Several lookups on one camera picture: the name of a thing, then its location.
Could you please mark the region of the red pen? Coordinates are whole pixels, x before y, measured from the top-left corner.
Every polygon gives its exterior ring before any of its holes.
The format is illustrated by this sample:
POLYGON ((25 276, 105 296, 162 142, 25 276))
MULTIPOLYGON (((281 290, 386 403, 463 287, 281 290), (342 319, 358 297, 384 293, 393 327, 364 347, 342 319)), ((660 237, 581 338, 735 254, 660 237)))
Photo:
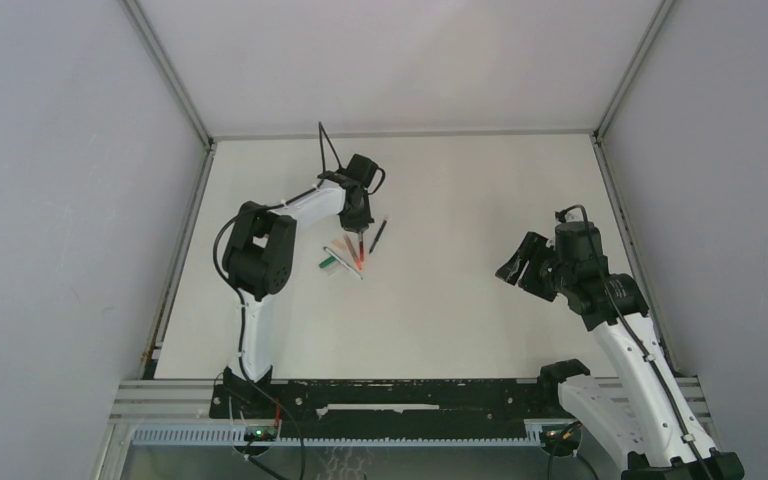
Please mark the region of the red pen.
POLYGON ((364 234, 363 232, 358 232, 358 268, 359 270, 363 270, 364 268, 364 262, 365 262, 365 242, 364 242, 364 234))

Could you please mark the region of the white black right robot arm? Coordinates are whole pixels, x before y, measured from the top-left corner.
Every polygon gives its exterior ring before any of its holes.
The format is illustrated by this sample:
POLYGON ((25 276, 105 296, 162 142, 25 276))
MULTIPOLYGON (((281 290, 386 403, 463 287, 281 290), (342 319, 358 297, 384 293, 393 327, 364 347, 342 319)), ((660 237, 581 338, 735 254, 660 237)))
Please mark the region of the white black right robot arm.
POLYGON ((538 402, 570 413, 611 456, 623 479, 741 479, 738 455, 721 450, 690 408, 659 345, 635 279, 612 274, 590 221, 556 225, 553 239, 530 231, 497 277, 553 301, 562 296, 608 357, 628 399, 602 393, 570 359, 541 368, 538 402))

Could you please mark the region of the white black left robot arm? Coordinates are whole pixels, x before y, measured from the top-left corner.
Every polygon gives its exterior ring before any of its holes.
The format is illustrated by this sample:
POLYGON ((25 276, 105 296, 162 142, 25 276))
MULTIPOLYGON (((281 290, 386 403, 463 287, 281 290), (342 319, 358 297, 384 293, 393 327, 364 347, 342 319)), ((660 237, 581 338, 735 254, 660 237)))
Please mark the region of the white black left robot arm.
POLYGON ((217 233, 212 247, 216 272, 240 302, 241 324, 235 357, 228 373, 243 380, 234 404, 250 417, 265 414, 273 394, 269 328, 273 303, 288 284, 297 234, 330 217, 355 240, 347 239, 350 259, 331 248, 327 255, 358 275, 374 248, 365 232, 374 223, 370 197, 386 180, 386 171, 372 159, 355 154, 335 170, 324 168, 307 190, 268 205, 243 203, 217 233))

